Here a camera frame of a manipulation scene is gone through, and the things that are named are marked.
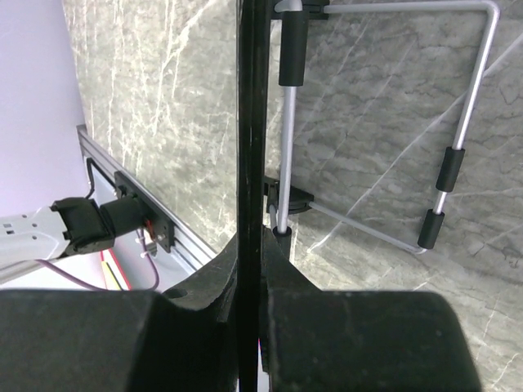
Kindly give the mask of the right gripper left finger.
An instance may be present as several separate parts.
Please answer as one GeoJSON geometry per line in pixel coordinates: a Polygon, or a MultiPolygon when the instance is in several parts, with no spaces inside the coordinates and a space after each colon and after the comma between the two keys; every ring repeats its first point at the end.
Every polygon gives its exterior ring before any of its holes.
{"type": "Polygon", "coordinates": [[[2,390],[236,390],[236,259],[162,293],[2,291],[2,390]]]}

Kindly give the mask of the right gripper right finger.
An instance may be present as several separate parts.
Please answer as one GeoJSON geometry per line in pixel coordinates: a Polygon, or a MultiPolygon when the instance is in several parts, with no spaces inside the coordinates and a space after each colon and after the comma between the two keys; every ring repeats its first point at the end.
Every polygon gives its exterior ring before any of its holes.
{"type": "Polygon", "coordinates": [[[261,357],[273,391],[478,391],[450,303],[434,292],[324,291],[262,242],[261,357]]]}

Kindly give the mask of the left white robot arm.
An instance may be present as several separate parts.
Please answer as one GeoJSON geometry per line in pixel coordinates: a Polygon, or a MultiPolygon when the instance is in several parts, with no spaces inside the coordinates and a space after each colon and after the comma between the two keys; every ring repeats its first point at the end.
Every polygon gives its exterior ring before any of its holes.
{"type": "Polygon", "coordinates": [[[80,287],[95,290],[53,261],[110,249],[116,238],[144,228],[147,220],[145,207],[136,196],[101,205],[90,198],[65,198],[34,212],[3,217],[1,282],[27,274],[31,270],[28,263],[39,263],[80,287]]]}

